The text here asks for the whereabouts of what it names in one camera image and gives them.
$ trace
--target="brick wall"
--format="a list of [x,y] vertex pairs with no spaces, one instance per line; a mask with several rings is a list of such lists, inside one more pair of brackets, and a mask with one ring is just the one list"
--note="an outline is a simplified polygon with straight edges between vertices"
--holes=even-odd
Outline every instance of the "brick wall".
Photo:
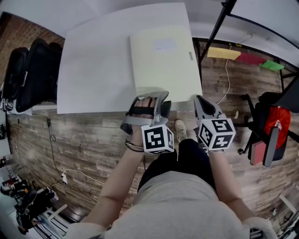
[[64,38],[21,17],[4,13],[0,19],[0,84],[4,81],[10,53],[18,47],[29,48],[36,38],[61,46]]

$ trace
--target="beige t-shirt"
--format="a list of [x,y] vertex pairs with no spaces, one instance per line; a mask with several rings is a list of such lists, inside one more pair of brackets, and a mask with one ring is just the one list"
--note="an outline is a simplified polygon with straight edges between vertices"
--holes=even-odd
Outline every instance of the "beige t-shirt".
[[270,221],[241,222],[201,178],[167,172],[139,190],[134,206],[109,230],[92,223],[74,223],[66,239],[275,239]]

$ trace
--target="red bag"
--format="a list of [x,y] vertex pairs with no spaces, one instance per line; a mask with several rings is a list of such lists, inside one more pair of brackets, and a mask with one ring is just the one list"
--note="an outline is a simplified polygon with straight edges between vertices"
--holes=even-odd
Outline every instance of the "red bag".
[[269,135],[273,127],[279,128],[276,148],[279,148],[285,142],[285,139],[288,136],[290,123],[291,123],[290,111],[278,106],[270,107],[269,116],[266,120],[264,131],[267,135]]

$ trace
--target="cream board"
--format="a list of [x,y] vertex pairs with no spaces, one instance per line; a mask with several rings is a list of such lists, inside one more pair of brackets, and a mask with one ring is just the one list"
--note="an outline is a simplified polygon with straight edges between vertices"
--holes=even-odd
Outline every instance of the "cream board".
[[162,26],[130,36],[138,95],[169,91],[167,100],[181,102],[202,95],[190,30]]

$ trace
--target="electrical outlet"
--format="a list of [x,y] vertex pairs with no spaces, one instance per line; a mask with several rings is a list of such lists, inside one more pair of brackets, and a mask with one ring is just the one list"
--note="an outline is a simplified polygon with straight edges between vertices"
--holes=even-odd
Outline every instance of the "electrical outlet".
[[62,181],[64,182],[64,184],[67,184],[67,179],[66,179],[65,173],[62,173],[61,176],[62,176]]

